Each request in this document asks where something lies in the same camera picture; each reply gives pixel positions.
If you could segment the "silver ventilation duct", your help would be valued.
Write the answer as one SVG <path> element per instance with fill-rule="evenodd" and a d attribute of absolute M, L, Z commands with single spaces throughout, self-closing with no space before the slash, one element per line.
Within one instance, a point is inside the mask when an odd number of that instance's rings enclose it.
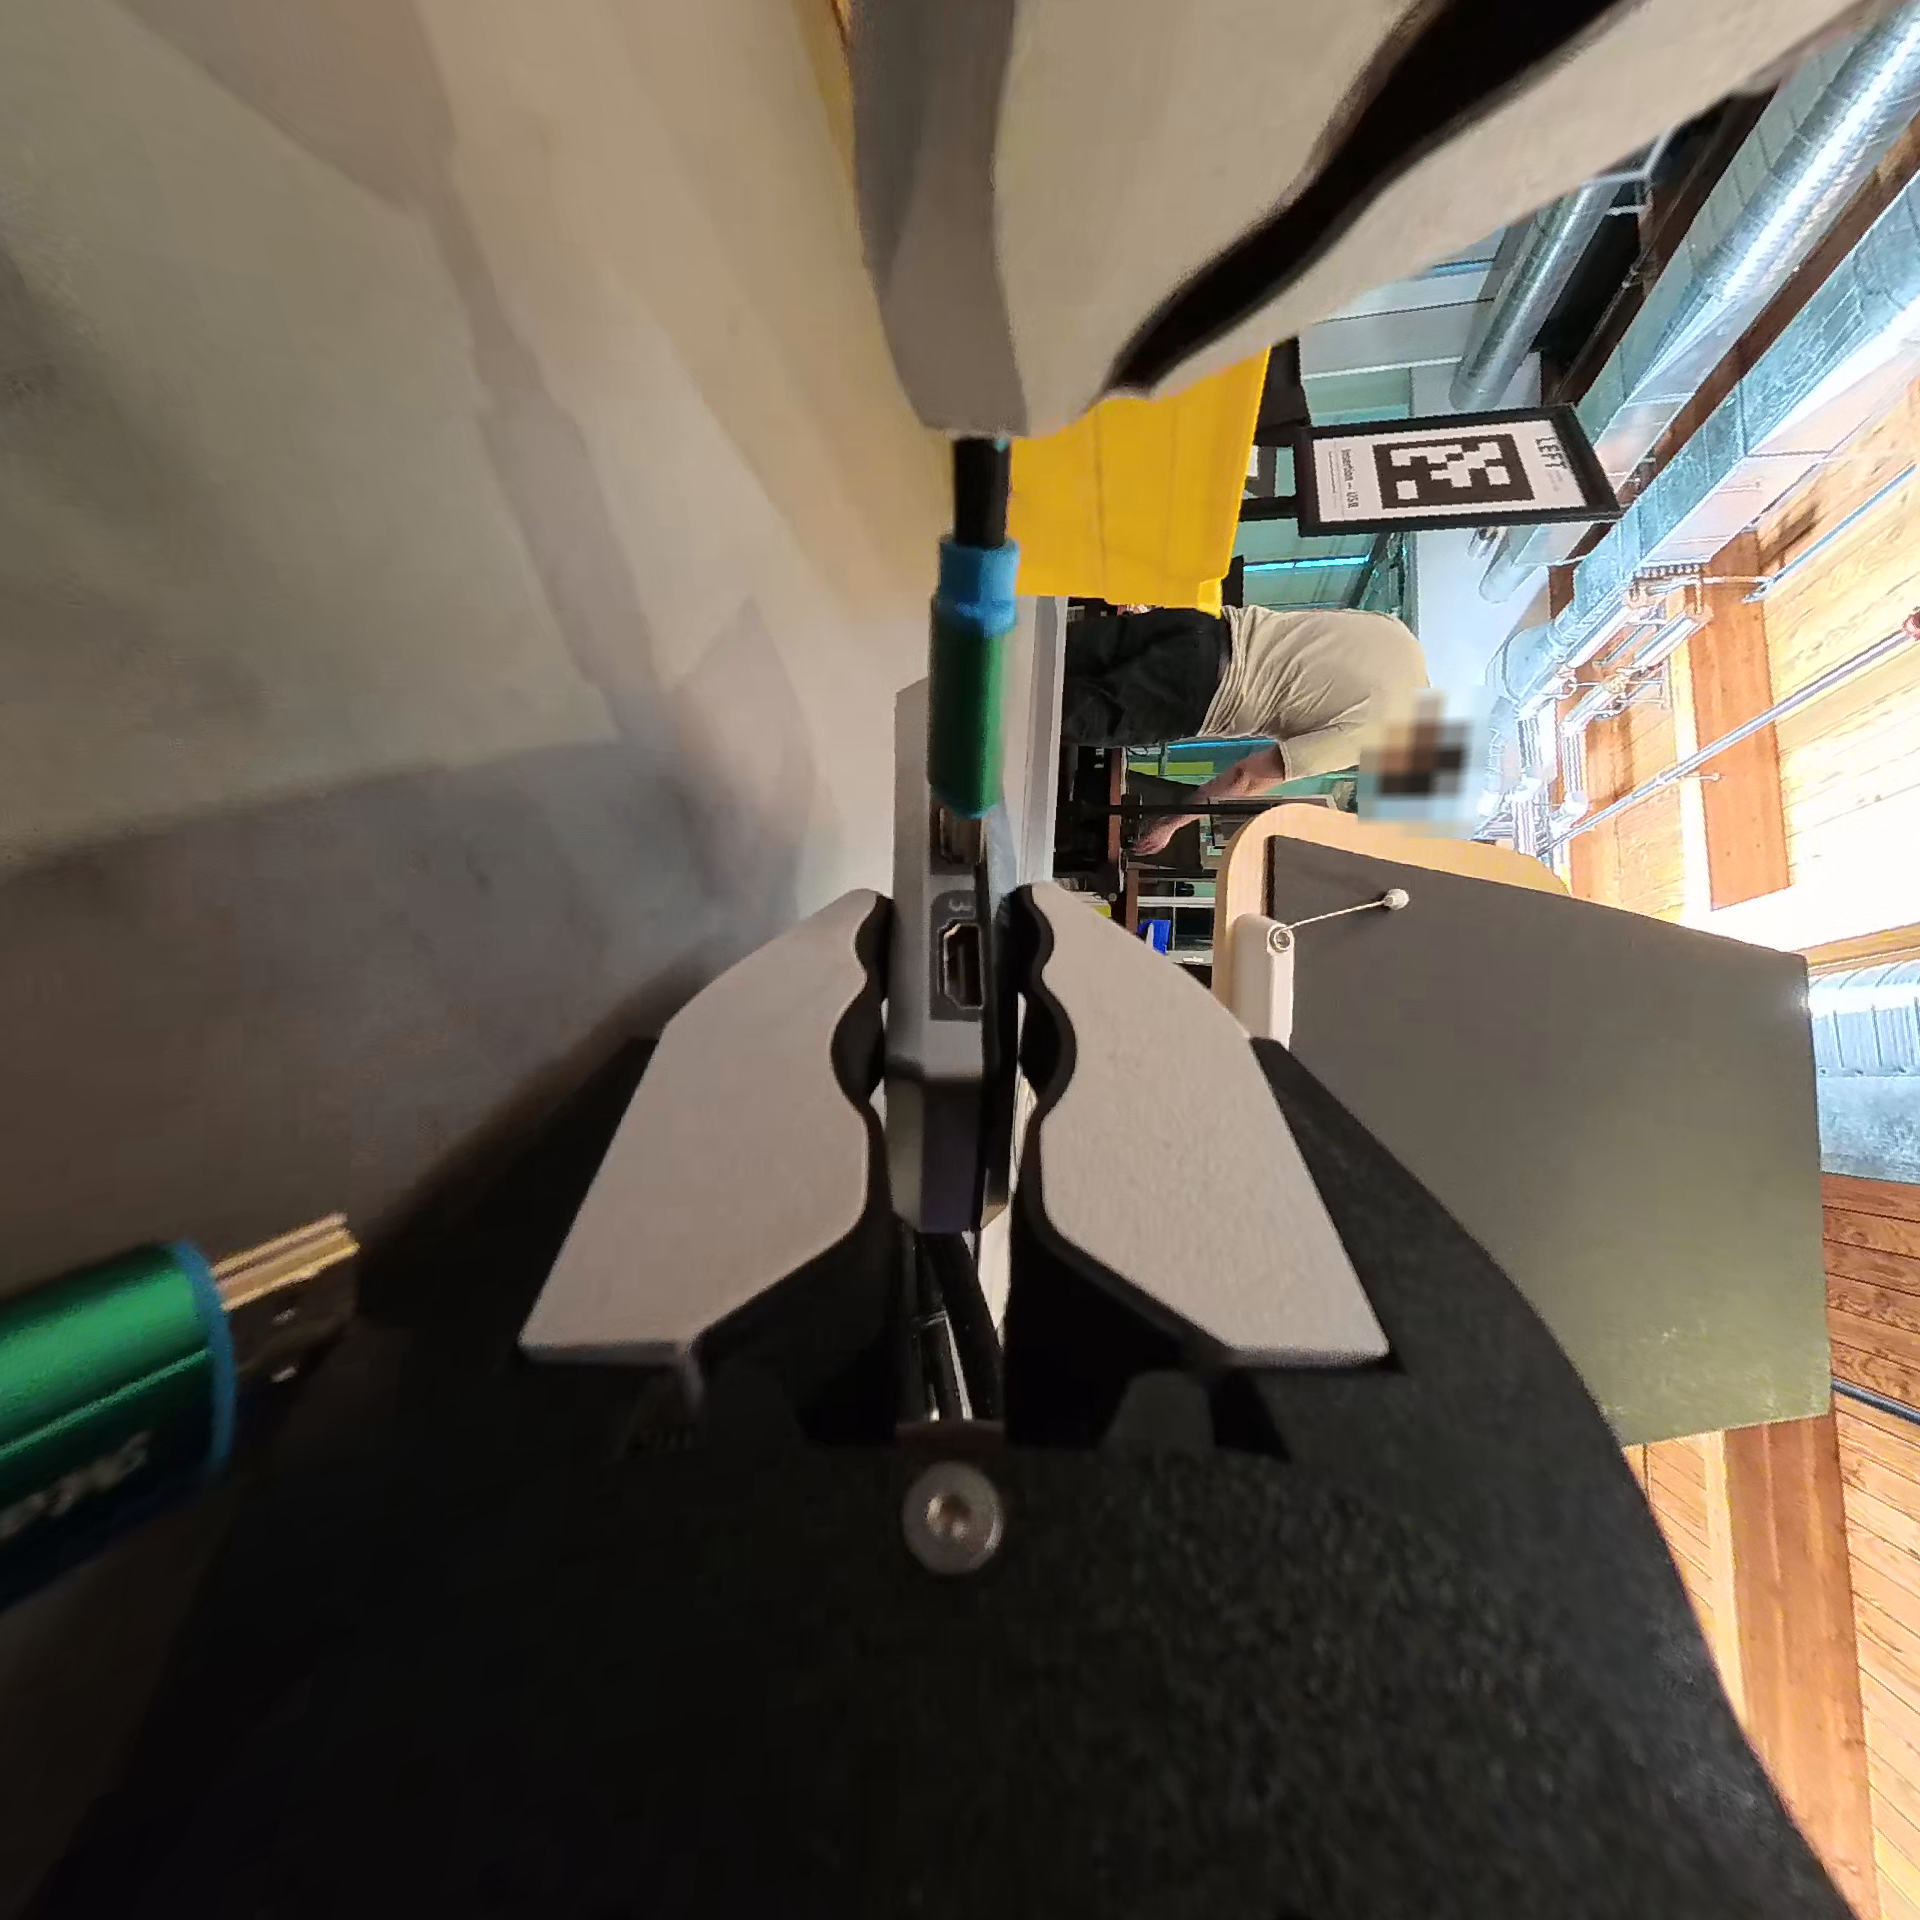
<path fill-rule="evenodd" d="M 1582 388 L 1582 401 L 1593 401 L 1590 442 L 1626 435 L 1618 422 L 1652 428 L 1665 401 L 1687 406 L 1707 388 L 1804 252 L 1839 220 L 1893 133 L 1909 133 L 1916 60 L 1916 4 L 1889 4 L 1871 30 L 1778 84 L 1699 197 L 1672 254 L 1643 266 L 1643 306 L 1602 360 L 1618 388 Z M 1655 133 L 1643 155 L 1556 197 L 1504 246 L 1490 283 L 1492 306 L 1451 363 L 1451 410 L 1481 410 L 1515 388 L 1593 227 L 1632 213 L 1626 197 L 1655 184 L 1672 144 L 1675 133 Z"/>

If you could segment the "wood framed black board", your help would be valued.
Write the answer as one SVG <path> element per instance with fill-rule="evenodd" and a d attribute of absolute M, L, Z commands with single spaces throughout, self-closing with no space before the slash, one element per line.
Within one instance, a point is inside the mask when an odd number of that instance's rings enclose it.
<path fill-rule="evenodd" d="M 1271 802 L 1216 873 L 1227 1003 L 1289 931 L 1284 1047 L 1462 1219 L 1626 1445 L 1833 1405 L 1814 976 L 1540 860 Z"/>

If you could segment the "yellow storage bin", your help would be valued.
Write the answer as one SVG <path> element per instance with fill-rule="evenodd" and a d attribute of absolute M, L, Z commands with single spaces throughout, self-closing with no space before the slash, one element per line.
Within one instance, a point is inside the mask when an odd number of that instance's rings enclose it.
<path fill-rule="evenodd" d="M 1102 401 L 1016 442 L 1009 531 L 1023 594 L 1227 611 L 1265 352 L 1173 401 Z"/>

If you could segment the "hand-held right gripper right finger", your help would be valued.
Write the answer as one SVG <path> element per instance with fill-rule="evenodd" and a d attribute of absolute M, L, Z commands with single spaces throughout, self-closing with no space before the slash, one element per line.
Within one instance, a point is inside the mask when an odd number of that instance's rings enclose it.
<path fill-rule="evenodd" d="M 1023 1075 L 1009 1438 L 1102 1445 L 1143 1381 L 1237 1435 L 1265 1373 L 1387 1367 L 1387 1323 L 1227 1003 L 1054 879 L 1016 892 Z"/>

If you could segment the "white HDMI splitter adapter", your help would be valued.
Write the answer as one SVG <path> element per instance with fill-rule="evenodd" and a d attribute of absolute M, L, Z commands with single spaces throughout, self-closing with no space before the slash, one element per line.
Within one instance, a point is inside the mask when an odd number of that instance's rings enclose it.
<path fill-rule="evenodd" d="M 892 707 L 883 1180 L 900 1210 L 906 1419 L 998 1429 L 1009 1189 L 1023 1159 L 1016 892 L 1054 873 L 1060 594 L 1009 633 L 1009 766 L 982 822 L 929 787 L 929 681 Z"/>

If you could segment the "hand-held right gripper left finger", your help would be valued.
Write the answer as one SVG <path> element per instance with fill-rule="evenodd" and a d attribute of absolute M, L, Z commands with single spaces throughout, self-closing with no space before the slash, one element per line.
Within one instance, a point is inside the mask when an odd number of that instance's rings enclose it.
<path fill-rule="evenodd" d="M 892 1438 L 883 940 L 892 901 L 840 892 L 660 1029 L 520 1360 L 669 1381 L 688 1412 L 752 1373 L 802 1438 Z"/>

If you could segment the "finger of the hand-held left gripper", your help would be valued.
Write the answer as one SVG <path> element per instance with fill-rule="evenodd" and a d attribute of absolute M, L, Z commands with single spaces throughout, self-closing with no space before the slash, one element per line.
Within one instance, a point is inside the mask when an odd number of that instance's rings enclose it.
<path fill-rule="evenodd" d="M 1504 4 L 855 4 L 914 422 L 1054 435 L 1416 275 L 1429 246 L 1368 227 L 1492 86 Z"/>
<path fill-rule="evenodd" d="M 1787 84 L 1893 4 L 1634 0 L 1416 4 L 1323 120 L 1305 184 L 1208 252 L 1118 352 L 1163 389 L 1279 345 L 1387 275 L 1492 236 L 1707 110 Z"/>

